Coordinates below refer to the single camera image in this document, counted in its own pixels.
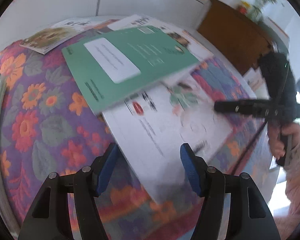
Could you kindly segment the person right hand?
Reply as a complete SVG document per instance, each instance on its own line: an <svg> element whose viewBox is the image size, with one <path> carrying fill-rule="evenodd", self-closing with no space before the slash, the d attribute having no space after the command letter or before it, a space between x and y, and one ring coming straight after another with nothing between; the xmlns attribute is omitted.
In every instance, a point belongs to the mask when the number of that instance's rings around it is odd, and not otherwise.
<svg viewBox="0 0 300 240"><path fill-rule="evenodd" d="M270 152L276 159L280 159L286 154L286 139L291 136L291 149L300 146L300 125L290 123L280 126L275 123L268 124L268 144Z"/></svg>

